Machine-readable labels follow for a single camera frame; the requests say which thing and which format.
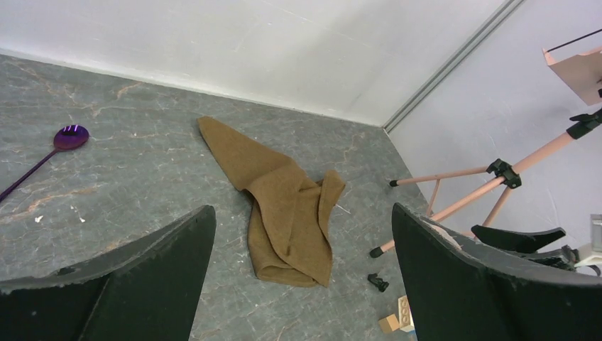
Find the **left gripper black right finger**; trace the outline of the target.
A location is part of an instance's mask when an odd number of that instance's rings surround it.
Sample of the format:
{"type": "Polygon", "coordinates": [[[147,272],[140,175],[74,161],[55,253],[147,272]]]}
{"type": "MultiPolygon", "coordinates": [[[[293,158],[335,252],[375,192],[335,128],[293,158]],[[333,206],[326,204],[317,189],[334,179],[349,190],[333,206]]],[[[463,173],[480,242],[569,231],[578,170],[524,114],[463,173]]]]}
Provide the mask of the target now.
{"type": "Polygon", "coordinates": [[[474,241],[395,204],[392,233],[420,340],[600,340],[601,279],[474,241]]]}

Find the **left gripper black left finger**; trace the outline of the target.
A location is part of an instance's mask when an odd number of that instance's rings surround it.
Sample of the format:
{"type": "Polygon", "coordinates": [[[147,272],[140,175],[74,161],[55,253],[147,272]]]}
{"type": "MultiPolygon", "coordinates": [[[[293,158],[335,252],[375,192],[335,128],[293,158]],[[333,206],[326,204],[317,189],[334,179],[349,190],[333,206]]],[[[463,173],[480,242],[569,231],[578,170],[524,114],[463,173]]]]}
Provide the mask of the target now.
{"type": "Polygon", "coordinates": [[[205,205],[44,277],[1,282],[2,340],[186,340],[217,221],[205,205]]]}

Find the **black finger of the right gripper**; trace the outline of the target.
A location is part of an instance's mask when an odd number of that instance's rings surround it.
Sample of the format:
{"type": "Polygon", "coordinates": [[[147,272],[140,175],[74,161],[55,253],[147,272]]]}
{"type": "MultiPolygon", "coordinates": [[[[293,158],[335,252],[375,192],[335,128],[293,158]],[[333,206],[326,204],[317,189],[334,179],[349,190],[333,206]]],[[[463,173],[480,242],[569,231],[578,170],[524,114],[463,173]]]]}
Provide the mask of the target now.
{"type": "Polygon", "coordinates": [[[513,232],[474,225],[471,232],[484,244],[496,249],[533,254],[539,249],[566,236],[561,227],[543,232],[513,232]]]}

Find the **brown cloth napkin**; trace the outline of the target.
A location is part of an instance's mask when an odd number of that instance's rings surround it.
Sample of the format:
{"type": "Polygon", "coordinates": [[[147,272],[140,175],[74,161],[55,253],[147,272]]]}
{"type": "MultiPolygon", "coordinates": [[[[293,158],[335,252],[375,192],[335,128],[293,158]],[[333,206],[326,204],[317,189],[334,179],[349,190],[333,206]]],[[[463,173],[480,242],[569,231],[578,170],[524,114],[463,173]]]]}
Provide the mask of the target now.
{"type": "Polygon", "coordinates": [[[329,218],[345,183],[335,170],[313,181],[289,156],[211,117],[200,133],[231,184],[250,194],[248,249],[258,279],[290,286],[329,286],[329,218]]]}

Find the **cream wooden block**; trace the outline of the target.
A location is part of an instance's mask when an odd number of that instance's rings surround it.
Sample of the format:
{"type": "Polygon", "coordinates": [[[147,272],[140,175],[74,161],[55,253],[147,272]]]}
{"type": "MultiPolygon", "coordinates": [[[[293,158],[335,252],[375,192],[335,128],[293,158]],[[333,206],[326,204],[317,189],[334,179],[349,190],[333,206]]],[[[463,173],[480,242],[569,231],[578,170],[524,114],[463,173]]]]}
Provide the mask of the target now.
{"type": "Polygon", "coordinates": [[[410,310],[409,300],[407,296],[402,296],[398,299],[398,320],[400,330],[404,332],[412,332],[415,330],[415,325],[410,310]]]}

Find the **small black clip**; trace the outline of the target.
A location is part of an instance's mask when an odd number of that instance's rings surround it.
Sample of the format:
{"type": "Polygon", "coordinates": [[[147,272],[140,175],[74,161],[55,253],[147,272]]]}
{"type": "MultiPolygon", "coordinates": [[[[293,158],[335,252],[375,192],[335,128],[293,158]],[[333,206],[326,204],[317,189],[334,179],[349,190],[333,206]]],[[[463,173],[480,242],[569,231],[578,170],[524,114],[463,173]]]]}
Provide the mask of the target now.
{"type": "Polygon", "coordinates": [[[389,287],[389,283],[384,281],[378,274],[369,274],[367,276],[368,282],[374,285],[379,292],[385,292],[389,287]]]}

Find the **small tan wooden cube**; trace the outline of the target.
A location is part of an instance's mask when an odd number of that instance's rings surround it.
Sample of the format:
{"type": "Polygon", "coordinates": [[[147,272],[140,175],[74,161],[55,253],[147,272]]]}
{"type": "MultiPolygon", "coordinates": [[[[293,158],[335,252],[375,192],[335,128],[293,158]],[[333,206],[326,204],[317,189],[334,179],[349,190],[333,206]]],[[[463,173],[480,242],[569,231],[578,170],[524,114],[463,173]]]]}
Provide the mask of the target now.
{"type": "Polygon", "coordinates": [[[378,321],[378,325],[384,334],[390,334],[400,329],[400,323],[398,317],[395,314],[391,314],[378,321]]]}

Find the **purple metallic spoon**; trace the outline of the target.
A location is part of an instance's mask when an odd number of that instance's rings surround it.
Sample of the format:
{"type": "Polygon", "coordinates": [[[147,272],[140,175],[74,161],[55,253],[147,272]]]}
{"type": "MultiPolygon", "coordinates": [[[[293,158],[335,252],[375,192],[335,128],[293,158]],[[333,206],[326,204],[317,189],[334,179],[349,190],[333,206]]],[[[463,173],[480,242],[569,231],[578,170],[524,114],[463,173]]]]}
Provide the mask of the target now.
{"type": "Polygon", "coordinates": [[[72,151],[85,145],[89,140],[88,130],[79,124],[72,124],[59,130],[53,139],[53,150],[41,161],[36,163],[30,170],[22,175],[16,182],[9,186],[1,194],[1,201],[4,201],[22,182],[29,178],[45,162],[52,158],[56,153],[72,151]]]}

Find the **pink music stand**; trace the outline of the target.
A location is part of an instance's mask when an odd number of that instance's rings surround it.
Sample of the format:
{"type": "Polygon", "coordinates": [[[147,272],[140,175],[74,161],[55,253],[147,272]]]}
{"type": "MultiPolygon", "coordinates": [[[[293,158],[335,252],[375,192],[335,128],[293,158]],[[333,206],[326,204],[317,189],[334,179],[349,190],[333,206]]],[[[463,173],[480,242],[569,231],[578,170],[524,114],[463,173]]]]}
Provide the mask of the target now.
{"type": "MultiPolygon", "coordinates": [[[[600,32],[601,30],[598,29],[597,31],[588,33],[585,36],[563,43],[549,50],[544,49],[542,51],[547,67],[551,68],[552,71],[554,71],[554,73],[587,105],[598,104],[601,102],[601,48],[598,47],[586,53],[579,53],[561,61],[554,60],[554,58],[551,56],[551,52],[600,32]]],[[[469,168],[466,170],[426,175],[403,180],[391,180],[389,182],[389,186],[394,188],[404,184],[434,181],[435,187],[432,191],[432,196],[429,199],[429,206],[427,208],[426,215],[431,217],[436,222],[441,222],[442,220],[460,211],[460,209],[466,207],[468,204],[476,201],[488,191],[491,191],[501,185],[505,185],[506,189],[502,192],[498,198],[498,201],[483,222],[484,226],[488,226],[495,219],[496,215],[499,213],[512,191],[522,185],[520,174],[528,168],[539,163],[546,157],[558,152],[572,141],[576,141],[584,137],[588,133],[592,132],[595,128],[600,126],[601,110],[599,109],[593,114],[579,114],[571,117],[569,120],[574,122],[574,124],[570,126],[564,133],[560,134],[557,138],[552,139],[550,142],[540,147],[530,155],[524,157],[524,159],[518,161],[514,165],[497,159],[489,166],[483,166],[479,168],[469,168]],[[480,173],[490,173],[494,175],[495,178],[475,189],[466,197],[458,200],[448,208],[436,214],[431,213],[441,180],[480,173]]]]}

